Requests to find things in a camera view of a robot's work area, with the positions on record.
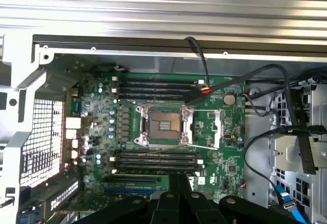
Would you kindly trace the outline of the black RAM slot bank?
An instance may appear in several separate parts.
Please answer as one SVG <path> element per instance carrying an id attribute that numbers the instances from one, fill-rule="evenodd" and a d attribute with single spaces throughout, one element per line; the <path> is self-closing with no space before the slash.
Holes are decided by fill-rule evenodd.
<path id="1" fill-rule="evenodd" d="M 138 156 L 150 150 L 119 149 L 109 157 L 113 173 L 129 175 L 194 175 L 202 169 L 203 159 L 196 151 L 175 149 L 153 155 Z"/>
<path id="2" fill-rule="evenodd" d="M 188 92 L 199 86 L 196 81 L 113 77 L 110 91 L 126 100 L 183 101 Z"/>

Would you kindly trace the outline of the thin metal locking lever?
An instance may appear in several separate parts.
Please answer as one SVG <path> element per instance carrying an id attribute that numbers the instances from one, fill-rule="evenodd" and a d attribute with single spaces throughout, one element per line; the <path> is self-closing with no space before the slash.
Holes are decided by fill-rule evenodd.
<path id="1" fill-rule="evenodd" d="M 160 149 L 160 150 L 151 150 L 149 152 L 139 153 L 138 156 L 153 155 L 153 154 L 158 154 L 158 153 L 162 153 L 162 152 L 166 152 L 166 151 L 171 151 L 171 150 L 174 150 L 174 149 L 185 148 L 185 147 L 188 147 L 188 144 L 186 144 L 186 145 L 179 145 L 179 146 L 175 146 L 175 147 L 171 147 L 171 148 L 166 148 L 166 149 Z"/>

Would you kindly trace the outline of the CPU socket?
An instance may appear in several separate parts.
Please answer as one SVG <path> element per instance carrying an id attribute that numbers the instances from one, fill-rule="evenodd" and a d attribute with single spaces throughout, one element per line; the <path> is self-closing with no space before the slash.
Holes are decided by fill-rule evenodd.
<path id="1" fill-rule="evenodd" d="M 133 114 L 131 140 L 147 148 L 193 145 L 195 111 L 180 104 L 143 104 Z"/>

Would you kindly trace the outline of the green motherboard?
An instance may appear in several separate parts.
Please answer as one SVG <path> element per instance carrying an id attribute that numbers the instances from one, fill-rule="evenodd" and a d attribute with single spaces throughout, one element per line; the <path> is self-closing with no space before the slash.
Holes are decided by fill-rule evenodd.
<path id="1" fill-rule="evenodd" d="M 82 199 L 83 209 L 97 211 L 126 197 L 140 195 L 145 199 L 158 191 L 167 191 L 169 175 L 129 175 L 112 172 L 109 157 L 119 149 L 160 150 L 135 144 L 130 132 L 136 106 L 143 104 L 180 104 L 193 109 L 221 110 L 223 136 L 220 148 L 214 146 L 215 114 L 203 111 L 194 113 L 193 145 L 180 148 L 196 151 L 204 163 L 202 169 L 188 176 L 193 191 L 207 193 L 215 202 L 227 195 L 242 197 L 244 194 L 244 136 L 245 100 L 241 94 L 245 84 L 239 83 L 223 88 L 206 97 L 204 101 L 190 105 L 183 101 L 126 100 L 119 99 L 110 91 L 113 77 L 160 78 L 164 80 L 196 81 L 205 87 L 202 76 L 178 74 L 141 73 L 90 73 L 82 79 L 81 117 Z M 225 105 L 223 96 L 235 94 L 233 106 Z"/>

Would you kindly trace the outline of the metal socket cover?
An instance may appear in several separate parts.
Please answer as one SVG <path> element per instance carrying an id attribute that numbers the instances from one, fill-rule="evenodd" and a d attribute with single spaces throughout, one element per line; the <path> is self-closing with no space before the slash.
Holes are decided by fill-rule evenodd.
<path id="1" fill-rule="evenodd" d="M 214 125 L 216 129 L 213 129 L 212 132 L 214 132 L 214 146 L 210 148 L 211 150 L 218 150 L 220 148 L 220 139 L 223 136 L 223 127 L 221 123 L 221 110 L 219 109 L 193 109 L 189 108 L 188 111 L 203 111 L 207 113 L 214 113 L 215 114 L 215 120 Z"/>

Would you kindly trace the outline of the metal drive cage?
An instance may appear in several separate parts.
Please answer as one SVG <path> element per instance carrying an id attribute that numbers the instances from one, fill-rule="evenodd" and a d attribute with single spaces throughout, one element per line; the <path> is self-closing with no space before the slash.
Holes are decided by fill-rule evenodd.
<path id="1" fill-rule="evenodd" d="M 324 128 L 324 134 L 305 133 L 277 136 L 274 141 L 276 183 L 285 187 L 308 211 L 310 219 L 327 216 L 327 84 L 294 89 L 292 104 L 297 124 L 305 128 Z M 300 142 L 311 147 L 315 174 L 302 165 Z"/>

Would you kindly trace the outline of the round coin cell battery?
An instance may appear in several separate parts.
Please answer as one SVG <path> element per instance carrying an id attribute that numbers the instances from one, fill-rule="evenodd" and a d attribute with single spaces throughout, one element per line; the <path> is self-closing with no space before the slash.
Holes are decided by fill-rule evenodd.
<path id="1" fill-rule="evenodd" d="M 223 96 L 223 102 L 225 105 L 233 106 L 237 101 L 235 94 L 227 93 Z"/>

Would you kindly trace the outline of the open metal PC case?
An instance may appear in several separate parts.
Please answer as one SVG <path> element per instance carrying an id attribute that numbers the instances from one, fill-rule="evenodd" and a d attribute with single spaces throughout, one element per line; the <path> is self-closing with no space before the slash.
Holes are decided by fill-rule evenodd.
<path id="1" fill-rule="evenodd" d="M 244 83 L 240 198 L 327 224 L 327 216 L 310 219 L 276 183 L 273 144 L 298 131 L 325 133 L 297 126 L 291 89 L 327 84 L 327 44 L 21 34 L 0 35 L 0 224 L 73 224 L 103 209 L 81 205 L 81 82 L 85 74 L 116 72 L 202 76 L 205 87 L 184 96 L 190 105 Z"/>

